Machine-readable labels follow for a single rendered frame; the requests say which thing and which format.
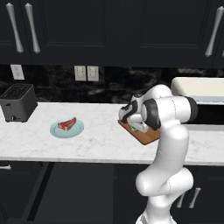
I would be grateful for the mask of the red raw meat steak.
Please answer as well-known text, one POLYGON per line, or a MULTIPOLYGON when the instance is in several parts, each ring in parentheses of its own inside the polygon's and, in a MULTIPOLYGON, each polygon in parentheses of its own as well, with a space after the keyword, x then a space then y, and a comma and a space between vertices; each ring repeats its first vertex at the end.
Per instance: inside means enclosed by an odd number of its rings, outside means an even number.
POLYGON ((65 122, 59 122, 58 123, 58 128, 62 130, 69 131, 74 125, 76 124, 76 117, 67 120, 65 122))

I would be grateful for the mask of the brown wooden cutting board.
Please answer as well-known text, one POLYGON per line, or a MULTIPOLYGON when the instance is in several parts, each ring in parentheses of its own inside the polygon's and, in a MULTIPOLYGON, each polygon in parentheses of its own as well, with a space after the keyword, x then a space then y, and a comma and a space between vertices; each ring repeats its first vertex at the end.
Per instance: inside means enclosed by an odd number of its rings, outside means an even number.
POLYGON ((159 139, 159 130, 153 130, 152 128, 148 128, 148 130, 143 133, 140 130, 134 131, 127 123, 123 123, 118 120, 118 123, 126 129, 138 142, 142 145, 147 145, 153 143, 159 139))

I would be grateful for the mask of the black lower cupboard panel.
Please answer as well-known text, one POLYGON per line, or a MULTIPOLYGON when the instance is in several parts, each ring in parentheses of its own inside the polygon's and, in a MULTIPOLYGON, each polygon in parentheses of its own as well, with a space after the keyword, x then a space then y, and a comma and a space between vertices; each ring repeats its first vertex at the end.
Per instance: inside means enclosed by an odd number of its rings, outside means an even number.
POLYGON ((55 163, 36 221, 57 224, 114 224, 114 166, 55 163))

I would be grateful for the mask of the cream white appliance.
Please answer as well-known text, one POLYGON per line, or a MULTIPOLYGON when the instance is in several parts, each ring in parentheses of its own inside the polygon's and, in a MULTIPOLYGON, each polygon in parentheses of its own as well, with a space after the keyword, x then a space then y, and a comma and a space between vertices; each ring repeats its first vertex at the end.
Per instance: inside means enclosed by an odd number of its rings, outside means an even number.
POLYGON ((171 81, 171 91, 192 97, 198 104, 224 105, 224 78, 176 77, 171 81))

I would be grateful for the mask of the black cupboard door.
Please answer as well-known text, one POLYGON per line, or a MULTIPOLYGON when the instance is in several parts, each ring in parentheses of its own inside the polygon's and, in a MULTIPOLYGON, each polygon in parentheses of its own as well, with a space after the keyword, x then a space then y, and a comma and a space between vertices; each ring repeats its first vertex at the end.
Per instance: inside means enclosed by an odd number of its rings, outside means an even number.
POLYGON ((190 166, 193 188, 185 193, 181 208, 179 198, 171 207, 171 216, 178 224, 224 224, 224 166, 190 166), (201 191, 194 208, 189 208, 196 187, 201 191))
POLYGON ((32 57, 20 0, 0 0, 0 64, 30 65, 31 63, 32 57), (7 3, 12 3, 14 5, 17 29, 24 48, 23 53, 17 52, 16 49, 10 17, 6 9, 7 3))
POLYGON ((20 0, 31 63, 117 67, 123 62, 124 0, 20 0), (32 5, 40 53, 25 4, 32 5))
POLYGON ((143 213, 147 197, 136 188, 137 175, 148 167, 147 164, 116 164, 117 177, 116 224, 135 224, 143 213))
POLYGON ((220 21, 219 29, 215 38, 213 48, 213 64, 212 68, 224 69, 224 57, 222 51, 224 50, 224 15, 220 21))
POLYGON ((205 52, 224 0, 125 0, 123 64, 209 68, 205 52))

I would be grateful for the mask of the black lower cupboard door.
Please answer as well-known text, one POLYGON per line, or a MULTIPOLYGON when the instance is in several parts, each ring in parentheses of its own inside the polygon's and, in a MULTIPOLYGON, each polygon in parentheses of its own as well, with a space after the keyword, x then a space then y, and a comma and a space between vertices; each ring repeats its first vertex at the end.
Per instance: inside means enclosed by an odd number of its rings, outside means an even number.
POLYGON ((116 164, 117 177, 116 224, 135 224, 143 213, 147 197, 136 188, 137 175, 148 167, 147 164, 116 164))
POLYGON ((190 166, 193 188, 185 193, 181 208, 179 198, 171 207, 171 216, 178 224, 224 224, 224 166, 190 166), (196 187, 201 191, 194 208, 189 208, 196 187))

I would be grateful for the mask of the white single wall outlet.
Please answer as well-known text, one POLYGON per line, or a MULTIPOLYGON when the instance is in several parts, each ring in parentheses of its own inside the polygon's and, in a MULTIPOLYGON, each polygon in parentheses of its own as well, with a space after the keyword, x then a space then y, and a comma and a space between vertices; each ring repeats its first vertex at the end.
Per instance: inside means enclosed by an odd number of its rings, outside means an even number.
POLYGON ((11 71, 12 71, 12 74, 13 74, 13 78, 15 80, 21 80, 22 81, 25 78, 21 65, 11 65, 10 68, 11 68, 11 71))

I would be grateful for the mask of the dark grey toaster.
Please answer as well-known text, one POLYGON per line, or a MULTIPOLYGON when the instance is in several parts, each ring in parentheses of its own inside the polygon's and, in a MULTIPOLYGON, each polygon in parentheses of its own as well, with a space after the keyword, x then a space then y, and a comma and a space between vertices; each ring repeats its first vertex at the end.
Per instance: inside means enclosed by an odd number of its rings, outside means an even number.
POLYGON ((0 96, 4 119, 9 122, 27 122, 38 106, 32 84, 13 84, 0 96))

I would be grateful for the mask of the light blue round plate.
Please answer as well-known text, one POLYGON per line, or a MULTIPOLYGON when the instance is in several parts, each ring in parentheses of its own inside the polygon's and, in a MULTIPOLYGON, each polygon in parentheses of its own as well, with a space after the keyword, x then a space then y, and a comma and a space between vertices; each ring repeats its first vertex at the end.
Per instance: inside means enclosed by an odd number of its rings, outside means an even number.
POLYGON ((58 123, 66 121, 66 118, 54 122, 50 128, 50 133, 57 138, 71 138, 78 136, 84 130, 84 123, 78 119, 70 130, 63 130, 58 127, 58 123))

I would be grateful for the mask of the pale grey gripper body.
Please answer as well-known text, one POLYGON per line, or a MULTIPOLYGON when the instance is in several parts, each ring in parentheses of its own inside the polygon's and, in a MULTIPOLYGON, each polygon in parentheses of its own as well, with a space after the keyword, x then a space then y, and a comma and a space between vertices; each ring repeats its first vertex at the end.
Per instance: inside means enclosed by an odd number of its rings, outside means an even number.
POLYGON ((146 133, 148 131, 148 126, 144 122, 133 122, 129 125, 134 131, 141 131, 146 133))

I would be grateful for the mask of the black upper cupboard door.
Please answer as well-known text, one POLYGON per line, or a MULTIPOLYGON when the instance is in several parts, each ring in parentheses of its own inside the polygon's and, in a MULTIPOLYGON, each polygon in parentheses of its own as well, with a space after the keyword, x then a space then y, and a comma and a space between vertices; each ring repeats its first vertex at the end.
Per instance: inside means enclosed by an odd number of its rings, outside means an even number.
POLYGON ((0 64, 30 65, 31 63, 32 57, 20 0, 0 0, 0 64), (17 29, 24 48, 23 53, 17 52, 16 49, 10 17, 6 9, 7 3, 12 3, 14 5, 17 29))
POLYGON ((224 69, 224 57, 222 51, 224 50, 224 15, 220 21, 219 29, 215 38, 213 48, 213 64, 212 68, 224 69))
POLYGON ((123 62, 124 0, 20 0, 31 63, 117 67, 123 62), (32 5, 40 53, 25 4, 32 5))
POLYGON ((125 0, 123 64, 209 68, 205 52, 224 0, 125 0))

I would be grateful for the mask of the black drawer front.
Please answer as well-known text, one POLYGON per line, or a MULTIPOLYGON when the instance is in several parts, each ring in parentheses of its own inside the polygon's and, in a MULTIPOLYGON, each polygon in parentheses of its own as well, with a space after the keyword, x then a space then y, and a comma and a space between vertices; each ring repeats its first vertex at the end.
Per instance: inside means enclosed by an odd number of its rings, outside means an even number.
POLYGON ((39 174, 48 163, 39 161, 0 161, 11 170, 0 170, 0 224, 9 218, 20 218, 39 174))

